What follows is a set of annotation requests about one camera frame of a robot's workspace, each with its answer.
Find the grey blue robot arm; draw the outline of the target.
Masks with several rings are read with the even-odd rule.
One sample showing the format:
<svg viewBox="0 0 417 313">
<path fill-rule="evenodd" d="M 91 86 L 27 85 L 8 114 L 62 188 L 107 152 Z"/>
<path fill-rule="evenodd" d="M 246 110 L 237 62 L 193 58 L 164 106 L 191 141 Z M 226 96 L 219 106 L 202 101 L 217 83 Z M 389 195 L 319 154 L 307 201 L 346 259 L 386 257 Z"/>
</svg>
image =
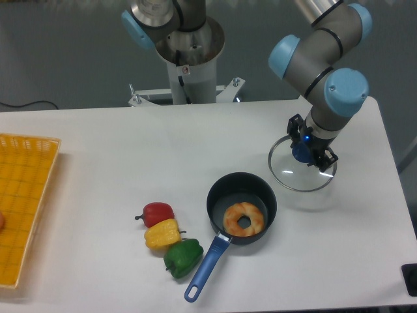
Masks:
<svg viewBox="0 0 417 313">
<path fill-rule="evenodd" d="M 268 65 L 311 104 L 307 117 L 290 118 L 287 133 L 294 158 L 326 171 L 337 161 L 331 143 L 369 94 L 366 78 L 334 63 L 371 31 L 369 11 L 343 1 L 297 1 L 312 34 L 288 35 L 270 53 Z M 165 61 L 175 104 L 216 100 L 216 61 L 225 35 L 206 13 L 204 1 L 132 1 L 121 15 L 132 40 Z"/>
</svg>

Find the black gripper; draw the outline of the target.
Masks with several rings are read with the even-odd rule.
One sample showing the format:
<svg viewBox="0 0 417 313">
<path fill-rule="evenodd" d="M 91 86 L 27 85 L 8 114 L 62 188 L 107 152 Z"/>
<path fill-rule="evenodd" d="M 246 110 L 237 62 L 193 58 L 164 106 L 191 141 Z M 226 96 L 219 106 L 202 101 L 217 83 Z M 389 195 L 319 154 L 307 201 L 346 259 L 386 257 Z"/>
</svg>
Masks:
<svg viewBox="0 0 417 313">
<path fill-rule="evenodd" d="M 287 134 L 291 139 L 290 147 L 298 144 L 299 161 L 315 161 L 320 172 L 325 172 L 338 161 L 338 156 L 328 148 L 334 138 L 324 139 L 314 135 L 313 128 L 305 125 L 300 114 L 289 119 Z"/>
</svg>

